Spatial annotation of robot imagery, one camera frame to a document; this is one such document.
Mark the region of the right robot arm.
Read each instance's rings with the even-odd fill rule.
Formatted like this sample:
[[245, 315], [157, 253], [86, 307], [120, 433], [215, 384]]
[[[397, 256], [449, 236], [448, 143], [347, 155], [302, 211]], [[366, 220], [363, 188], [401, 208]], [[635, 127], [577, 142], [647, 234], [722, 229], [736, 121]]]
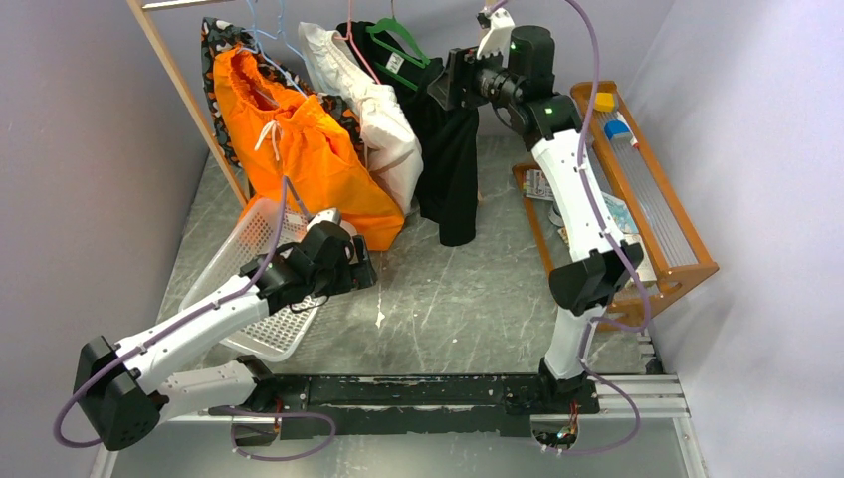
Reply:
[[537, 400], [563, 411], [586, 380], [585, 355], [594, 327], [644, 258], [608, 210], [585, 151], [588, 137], [573, 99], [554, 88], [555, 45], [550, 32], [515, 24], [503, 7], [478, 15], [477, 47], [453, 49], [428, 88], [445, 110], [490, 104], [505, 109], [544, 174], [568, 239], [570, 263], [548, 274], [558, 305], [555, 328], [541, 363]]

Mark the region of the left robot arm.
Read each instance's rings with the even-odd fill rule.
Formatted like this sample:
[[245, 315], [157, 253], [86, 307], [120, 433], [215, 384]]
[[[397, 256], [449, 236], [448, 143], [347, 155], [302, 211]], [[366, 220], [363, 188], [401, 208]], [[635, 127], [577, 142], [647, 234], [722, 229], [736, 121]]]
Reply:
[[69, 448], [120, 451], [157, 425], [203, 408], [243, 406], [260, 414], [276, 387], [257, 358], [183, 372], [181, 367], [231, 334], [307, 298], [333, 298], [375, 284], [365, 238], [340, 224], [313, 224], [299, 241], [274, 243], [221, 286], [170, 319], [110, 342], [82, 346], [72, 398], [53, 425]]

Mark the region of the black shorts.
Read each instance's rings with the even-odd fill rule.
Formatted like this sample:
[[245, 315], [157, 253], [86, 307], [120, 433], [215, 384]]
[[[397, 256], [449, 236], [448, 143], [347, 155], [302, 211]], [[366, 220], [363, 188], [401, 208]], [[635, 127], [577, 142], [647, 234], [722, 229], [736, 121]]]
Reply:
[[[456, 247], [473, 241], [478, 208], [478, 111], [445, 111], [428, 95], [427, 87], [445, 67], [442, 58], [430, 58], [431, 63], [424, 71], [408, 64], [401, 68], [401, 73], [418, 85], [418, 91], [413, 92], [376, 67], [376, 64], [385, 65], [390, 53], [365, 34], [364, 28], [373, 23], [353, 21], [351, 25], [358, 48], [380, 82], [394, 89], [420, 143], [423, 171], [414, 193], [421, 216], [438, 224], [443, 246]], [[395, 36], [387, 35], [386, 41], [408, 52]]]

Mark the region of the green plastic hanger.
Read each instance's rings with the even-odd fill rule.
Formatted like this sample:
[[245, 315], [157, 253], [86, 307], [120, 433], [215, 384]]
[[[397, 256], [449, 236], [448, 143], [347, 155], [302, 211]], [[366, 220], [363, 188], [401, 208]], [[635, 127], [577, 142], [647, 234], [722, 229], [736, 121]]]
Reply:
[[[431, 63], [431, 59], [420, 49], [412, 34], [406, 27], [398, 22], [394, 17], [384, 17], [376, 23], [364, 28], [365, 34], [378, 47], [390, 53], [387, 63], [385, 65], [376, 64], [376, 67], [389, 77], [397, 81], [402, 86], [410, 89], [413, 92], [418, 91], [418, 85], [406, 78], [401, 73], [401, 68], [405, 65], [412, 65], [418, 70], [424, 71]], [[409, 47], [411, 53], [404, 51], [397, 44], [393, 45], [386, 41], [386, 36], [397, 37], [403, 40]]]

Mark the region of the orange wooden shelf rack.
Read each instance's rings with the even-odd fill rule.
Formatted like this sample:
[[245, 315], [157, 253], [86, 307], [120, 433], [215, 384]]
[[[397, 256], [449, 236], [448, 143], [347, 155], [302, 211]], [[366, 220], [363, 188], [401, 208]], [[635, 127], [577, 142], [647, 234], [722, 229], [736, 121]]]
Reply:
[[589, 124], [590, 160], [598, 182], [623, 200], [639, 229], [643, 249], [655, 273], [649, 288], [652, 315], [657, 316], [719, 270], [668, 176], [657, 160], [638, 123], [633, 119], [617, 86], [598, 83], [599, 92], [616, 96], [617, 110], [627, 118], [639, 141], [639, 149], [626, 141], [609, 141], [605, 123], [616, 113], [597, 112]]

